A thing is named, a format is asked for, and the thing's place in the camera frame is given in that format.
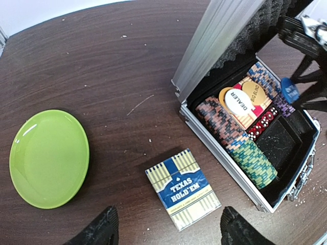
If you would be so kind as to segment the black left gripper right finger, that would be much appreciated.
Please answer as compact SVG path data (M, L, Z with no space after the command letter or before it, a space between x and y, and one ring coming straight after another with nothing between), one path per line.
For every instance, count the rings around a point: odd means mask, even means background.
M220 220L221 244L259 245L273 242L265 238L232 206L226 206Z

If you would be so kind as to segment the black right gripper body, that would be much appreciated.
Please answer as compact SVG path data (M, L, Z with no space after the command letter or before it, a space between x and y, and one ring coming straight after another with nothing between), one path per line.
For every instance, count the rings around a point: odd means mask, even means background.
M326 50L315 39L307 36L300 21L301 12L312 1L293 1L286 14L277 25L279 38L288 46L291 46L303 54L317 59L326 55Z

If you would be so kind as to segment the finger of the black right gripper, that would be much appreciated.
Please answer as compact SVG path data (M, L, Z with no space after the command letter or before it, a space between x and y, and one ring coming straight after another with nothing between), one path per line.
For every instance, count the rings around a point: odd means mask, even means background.
M305 55L299 64L298 68L295 70L291 76L292 82L318 82L326 80L326 55L318 57L315 61L319 66L319 69L309 73L307 75L302 75L312 64L314 59L308 55Z
M326 100L313 101L320 97L326 98L326 84L314 84L310 86L293 103L293 107L295 109L326 112Z

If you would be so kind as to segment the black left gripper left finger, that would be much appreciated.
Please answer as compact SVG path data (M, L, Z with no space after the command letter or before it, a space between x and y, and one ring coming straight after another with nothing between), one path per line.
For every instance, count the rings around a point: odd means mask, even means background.
M80 233L64 244L119 244L119 216L115 206L108 206Z

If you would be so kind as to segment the blue small blind button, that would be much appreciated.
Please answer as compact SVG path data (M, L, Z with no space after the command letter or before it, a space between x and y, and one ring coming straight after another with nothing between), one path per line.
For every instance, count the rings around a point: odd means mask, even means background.
M284 98L289 104L292 104L299 99L299 90L290 78L282 78L281 90Z

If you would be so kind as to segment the yellow big blind button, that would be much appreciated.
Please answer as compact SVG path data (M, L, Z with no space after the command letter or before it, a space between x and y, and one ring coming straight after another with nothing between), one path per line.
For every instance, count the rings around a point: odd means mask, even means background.
M245 82L242 86L242 90L250 97L253 105L258 106L265 100L265 93L262 87L256 82Z

